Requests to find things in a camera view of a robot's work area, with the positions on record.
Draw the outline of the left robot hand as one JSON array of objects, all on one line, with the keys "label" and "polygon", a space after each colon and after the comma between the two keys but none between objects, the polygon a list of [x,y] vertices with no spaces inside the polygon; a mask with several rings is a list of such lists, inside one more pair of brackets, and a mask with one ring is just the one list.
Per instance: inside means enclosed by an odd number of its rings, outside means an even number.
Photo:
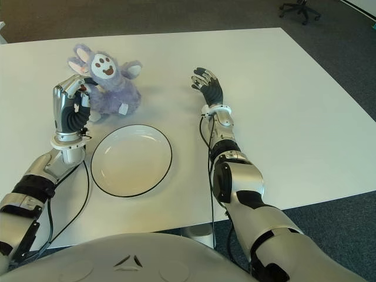
[{"label": "left robot hand", "polygon": [[70,142],[80,136],[90,116],[90,85],[97,83],[88,76],[73,75],[57,84],[52,91],[56,139]]}]

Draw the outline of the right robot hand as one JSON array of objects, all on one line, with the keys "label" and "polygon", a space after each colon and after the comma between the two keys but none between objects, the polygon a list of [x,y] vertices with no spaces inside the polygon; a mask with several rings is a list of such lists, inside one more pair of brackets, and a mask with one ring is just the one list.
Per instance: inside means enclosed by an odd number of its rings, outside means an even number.
[{"label": "right robot hand", "polygon": [[223,90],[213,72],[205,68],[196,68],[191,77],[192,88],[204,96],[206,104],[211,107],[223,104]]}]

